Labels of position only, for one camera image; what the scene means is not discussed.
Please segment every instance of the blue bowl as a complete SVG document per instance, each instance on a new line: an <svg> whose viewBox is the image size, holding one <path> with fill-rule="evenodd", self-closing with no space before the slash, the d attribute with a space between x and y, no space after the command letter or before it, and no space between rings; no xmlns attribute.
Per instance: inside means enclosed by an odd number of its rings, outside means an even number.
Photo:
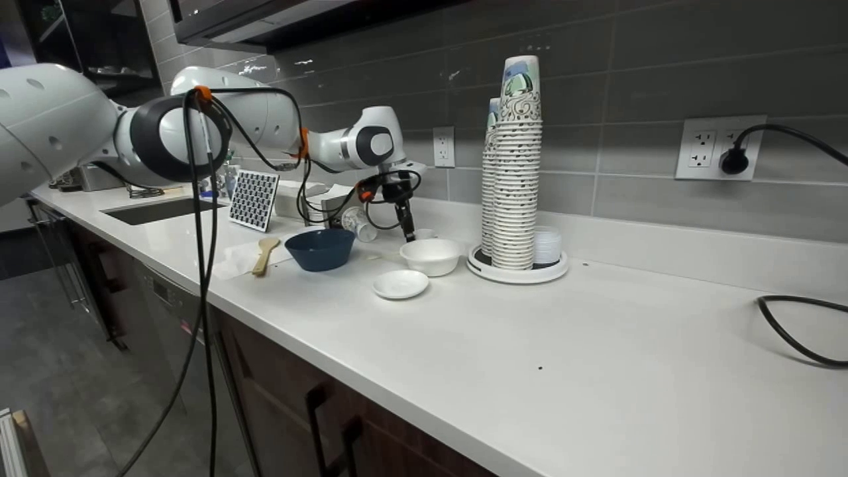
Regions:
<svg viewBox="0 0 848 477"><path fill-rule="evenodd" d="M322 272L342 268L351 260L352 238L356 234L346 229L309 231L293 237L286 250L302 270Z"/></svg>

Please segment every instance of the wall tile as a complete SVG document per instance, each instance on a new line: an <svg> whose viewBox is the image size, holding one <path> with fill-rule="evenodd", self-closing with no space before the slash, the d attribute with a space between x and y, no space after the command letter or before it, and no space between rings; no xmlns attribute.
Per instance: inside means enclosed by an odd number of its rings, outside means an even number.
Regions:
<svg viewBox="0 0 848 477"><path fill-rule="evenodd" d="M428 198L452 198L452 169L428 169L421 193Z"/></svg>
<svg viewBox="0 0 848 477"><path fill-rule="evenodd" d="M609 123L848 112L848 48L616 75Z"/></svg>
<svg viewBox="0 0 848 477"><path fill-rule="evenodd" d="M678 184L601 176L594 213L617 221L845 241L845 201L845 185Z"/></svg>
<svg viewBox="0 0 848 477"><path fill-rule="evenodd" d="M779 116L772 116L768 123L799 127L815 139L833 144L837 152L848 153L848 116L843 116L843 119L779 119ZM848 184L848 168L825 156L819 148L815 148L799 139L767 133L755 178Z"/></svg>
<svg viewBox="0 0 848 477"><path fill-rule="evenodd" d="M482 173L480 169L452 169L452 201L482 201Z"/></svg>
<svg viewBox="0 0 848 477"><path fill-rule="evenodd" d="M601 127L548 127L541 169L594 173Z"/></svg>
<svg viewBox="0 0 848 477"><path fill-rule="evenodd" d="M833 0L677 3L620 19L616 70L845 44L845 19Z"/></svg>
<svg viewBox="0 0 848 477"><path fill-rule="evenodd" d="M792 139L767 136L759 184L673 180L690 116L767 115L848 148L848 3L526 0L517 9L480 0L274 55L183 48L168 0L143 0L143 10L164 84L185 64L230 72L258 64L266 70L252 75L286 84L315 129L389 103L409 156L425 164L433 164L433 127L453 127L460 169L431 169L421 193L472 205L480 205L489 99L510 44L545 43L552 44L545 210L848 237L848 189L827 185L848 184L848 168Z"/></svg>
<svg viewBox="0 0 848 477"><path fill-rule="evenodd" d="M598 125L604 116L608 78L558 80L552 84L552 125Z"/></svg>
<svg viewBox="0 0 848 477"><path fill-rule="evenodd" d="M601 173L677 176L682 123L670 125L608 125Z"/></svg>
<svg viewBox="0 0 848 477"><path fill-rule="evenodd" d="M592 21L616 13L617 0L485 0L445 10L445 23L460 39Z"/></svg>
<svg viewBox="0 0 848 477"><path fill-rule="evenodd" d="M545 176L539 210L560 215L592 215L594 176Z"/></svg>

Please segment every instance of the wire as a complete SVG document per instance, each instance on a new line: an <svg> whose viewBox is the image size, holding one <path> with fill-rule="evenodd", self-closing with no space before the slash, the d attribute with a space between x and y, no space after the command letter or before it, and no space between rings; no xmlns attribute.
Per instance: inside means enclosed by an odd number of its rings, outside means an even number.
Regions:
<svg viewBox="0 0 848 477"><path fill-rule="evenodd" d="M425 178L421 178L417 169L389 169L389 173L379 173L379 176L371 176L371 178L386 178L386 176L397 176L397 173L412 173L412 176L417 178L412 193L417 193L417 192L421 189ZM393 222L393 225L379 225L379 222L374 222L374 217L371 217L371 205L388 205L388 201L367 201L367 205L364 205L367 221L368 221L371 229L376 229L376 231L396 231L396 229L401 229L401 221Z"/></svg>
<svg viewBox="0 0 848 477"><path fill-rule="evenodd" d="M309 184L311 184L311 176L313 176L313 162L309 160L306 162L306 176L297 185L297 197L294 197L294 206L297 206L297 215L302 217L306 225L315 225L315 222L333 222L329 217L338 217L342 215L342 210L352 201L356 192L360 184L356 184L348 197L342 198L340 206L333 206L333 210L322 210L322 206L313 206L311 198L309 198Z"/></svg>
<svg viewBox="0 0 848 477"><path fill-rule="evenodd" d="M128 477L130 468L138 463L138 459L150 450L150 445L154 443L154 437L160 434L163 425L168 422L168 415L172 414L188 369L191 369L191 357L195 357L195 347L200 341L200 331L204 327L204 339L208 339L208 382L209 382L209 408L213 408L213 434L209 434L209 477L216 477L216 450L217 450L217 397L216 397L216 372L213 372L213 339L209 339L209 284L213 284L213 268L216 268L216 250L217 250L217 184L213 180L213 238L209 238L209 258L204 255L204 229L203 229L203 205L200 205L200 176L196 176L196 160L195 160L195 139L191 139L191 92L185 95L183 103L183 125L185 125L185 146L188 146L188 168L191 168L191 193L195 193L195 229L196 229L196 258L200 258L200 309L196 309L196 320L191 327L191 341L183 357L183 369L180 377L168 397L168 405L163 408L160 418L154 422L152 433L143 437L143 443L138 445L138 450L130 455L130 461L119 468L119 477Z"/></svg>
<svg viewBox="0 0 848 477"><path fill-rule="evenodd" d="M827 356L819 356L815 349L810 349L807 345L802 345L772 313L768 303L802 303L802 304L815 304L815 307L831 307L831 309L841 309L841 313L848 313L845 304L835 304L835 303L821 303L821 299L811 299L811 296L791 296L791 295L772 295L772 296L759 296L755 299L763 319L768 320L768 327L791 345L795 347L802 356L817 361L819 366L825 369L848 369L848 361L835 361L835 357L827 357Z"/></svg>
<svg viewBox="0 0 848 477"><path fill-rule="evenodd" d="M225 103L220 103L217 99L216 99L216 107L220 107L225 115L228 115L228 119L236 125L236 129L244 136L244 141L250 144L250 148L261 156L261 162L266 162L270 169L276 169L276 173L289 173L289 169L297 169L299 168L299 160L294 162L294 164L274 164L274 162L268 162L268 156L261 152L261 146L250 139L250 133L244 129L244 125L234 116L234 112L225 107Z"/></svg>
<svg viewBox="0 0 848 477"><path fill-rule="evenodd" d="M837 152L835 146L804 133L804 129L795 129L795 127L784 127L784 125L755 125L755 127L749 127L739 133L739 139L734 141L734 152L743 152L743 160L746 160L746 139L759 133L759 129L774 129L774 133L784 133L784 136L792 136L819 152L825 152L827 156L837 160L841 164L848 168L848 156L843 152ZM835 304L835 303L821 303L821 299L811 299L811 296L791 296L791 295L767 295L767 296L759 296L755 304L762 307L763 319L768 320L768 327L791 345L795 347L802 356L811 357L815 364L825 366L825 369L848 369L848 361L835 361L835 357L827 357L827 356L819 356L815 349L810 349L807 345L802 345L772 313L768 303L804 303L804 304L815 304L815 307L831 307L831 309L841 309L841 313L848 313L848 307L843 304Z"/></svg>
<svg viewBox="0 0 848 477"><path fill-rule="evenodd" d="M819 152L825 152L827 156L833 156L833 160L837 160L837 162L843 162L848 168L848 156L843 152L837 152L835 146L831 146L831 144L825 144L825 141L819 141L819 139L815 139L815 136L810 136L804 129L784 127L784 125L755 125L755 127L749 127L749 129L739 133L734 148L743 148L746 139L759 133L759 129L774 129L774 133L792 136L792 139L799 139L804 144L817 146Z"/></svg>

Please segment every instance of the white plate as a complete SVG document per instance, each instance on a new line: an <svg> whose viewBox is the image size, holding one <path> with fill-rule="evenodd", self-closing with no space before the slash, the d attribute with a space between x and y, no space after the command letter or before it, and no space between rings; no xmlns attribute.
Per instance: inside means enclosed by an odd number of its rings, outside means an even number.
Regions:
<svg viewBox="0 0 848 477"><path fill-rule="evenodd" d="M431 278L419 270L389 270L376 275L374 280L374 295L382 299L413 299L419 295L425 295L431 286Z"/></svg>

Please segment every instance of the power cord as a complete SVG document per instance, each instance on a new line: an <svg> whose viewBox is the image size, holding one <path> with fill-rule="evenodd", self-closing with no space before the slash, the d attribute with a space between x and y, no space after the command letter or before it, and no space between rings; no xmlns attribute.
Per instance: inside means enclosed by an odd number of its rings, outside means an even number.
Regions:
<svg viewBox="0 0 848 477"><path fill-rule="evenodd" d="M352 201L352 197L359 193L364 180L356 184L348 192L348 197L342 198L340 206L322 210L322 206L313 206L311 198L309 198L309 184L311 184L311 176L313 176L313 164L322 164L322 162L315 162L315 160L306 162L306 176L299 178L294 206L297 206L297 215L302 217L306 225L323 225L323 222L333 222L335 217L340 217L346 213L346 206Z"/></svg>
<svg viewBox="0 0 848 477"><path fill-rule="evenodd" d="M294 115L297 115L297 129L299 129L299 136L302 136L302 115L299 115L297 99L294 99L293 92L282 91L282 88L213 88L213 92L282 92L282 95L286 95L286 99L293 100ZM327 221L313 221L311 213L340 215L340 213L351 205L356 189L352 189L352 192L346 197L346 201L342 201L340 206L335 206L335 210L319 210L319 206L313 206L313 205L309 201L306 185L309 185L309 180L311 180L311 176L313 176L313 164L322 168L323 173L333 173L333 176L338 176L338 169L327 168L327 164L319 162L319 160L306 160L306 139L299 139L299 152L297 152L297 162L294 162L294 164L274 164L274 162L268 162L268 156L261 152L261 146L250 139L250 133L244 129L244 125L238 123L238 116L236 116L225 103L220 103L217 99L216 99L216 107L220 107L220 108L225 112L225 116L236 125L236 129L244 136L244 141L250 144L250 148L252 148L270 169L276 169L276 173L293 173L293 169L297 169L299 164L306 164L306 176L302 176L302 180L299 180L297 198L294 198L294 201L297 201L297 215L306 221L306 225L327 222Z"/></svg>
<svg viewBox="0 0 848 477"><path fill-rule="evenodd" d="M783 133L783 136L792 136L819 152L825 152L827 156L833 156L835 162L843 162L848 168L848 156L843 152L837 152L835 146L804 133L804 129L795 129L795 127L787 127L787 125L755 125L755 127L749 127L737 136L734 146L722 156L722 169L727 176L743 176L749 168L750 168L750 160L743 148L746 139L754 136L754 133L762 133L762 129L774 129L774 133Z"/></svg>
<svg viewBox="0 0 848 477"><path fill-rule="evenodd" d="M209 477L216 477L216 455L217 455L217 394L216 394L216 369L213 369L213 336L209 336L209 284L213 284L213 268L216 268L216 250L217 250L217 180L213 180L213 238L209 238L209 258L204 252L204 225L203 225L203 205L200 205L200 168L196 168L196 156L195 156L195 139L191 139L191 100L195 100L196 91L191 91L183 100L183 125L185 125L185 146L188 146L188 168L191 168L191 193L195 193L195 229L196 229L196 262L200 262L200 309L196 309L196 320L191 327L191 339L188 339L188 349L183 357L183 369L177 377L176 390L171 392L168 405L163 408L160 418L154 422L152 433L143 437L143 443L138 445L138 450L130 455L130 461L119 468L119 477L128 477L130 468L138 463L138 459L150 450L150 445L154 443L154 437L160 434L163 425L168 422L168 415L172 414L188 369L191 369L191 357L195 357L195 347L200 341L200 331L204 329L204 341L208 341L208 385L209 385L209 408L213 408L213 434L209 434Z"/></svg>
<svg viewBox="0 0 848 477"><path fill-rule="evenodd" d="M802 341L774 319L768 303L802 303L802 304L831 307L831 309L841 309L841 313L848 313L848 307L835 304L835 303L811 299L811 296L791 296L791 295L759 296L759 307L762 307L763 319L768 320L768 327L772 327L791 347L795 347L802 356L817 361L817 364L825 366L825 369L848 369L848 361L835 361L835 357L819 356L819 353L810 349L807 345L802 345Z"/></svg>
<svg viewBox="0 0 848 477"><path fill-rule="evenodd" d="M833 156L835 162L845 164L848 168L848 156L843 152L837 152L835 146L804 133L804 129L795 129L795 127L787 127L787 125L755 125L755 127L749 127L739 133L739 139L734 141L734 146L722 156L722 169L727 176L739 176L750 168L750 160L746 153L746 139L754 136L754 133L762 133L762 129L774 129L774 133L783 133L783 136L792 136L819 152L825 152L827 156ZM811 299L811 296L787 296L787 295L774 295L774 296L759 296L755 304L762 307L763 319L768 320L768 327L791 345L795 347L802 356L811 357L815 364L825 366L825 369L848 369L848 361L835 361L835 357L827 357L827 356L819 356L815 349L810 349L807 345L802 345L772 313L768 303L802 303L802 304L815 304L815 307L831 307L831 309L841 309L841 313L848 313L845 304L835 304L835 303L825 303L825 299Z"/></svg>

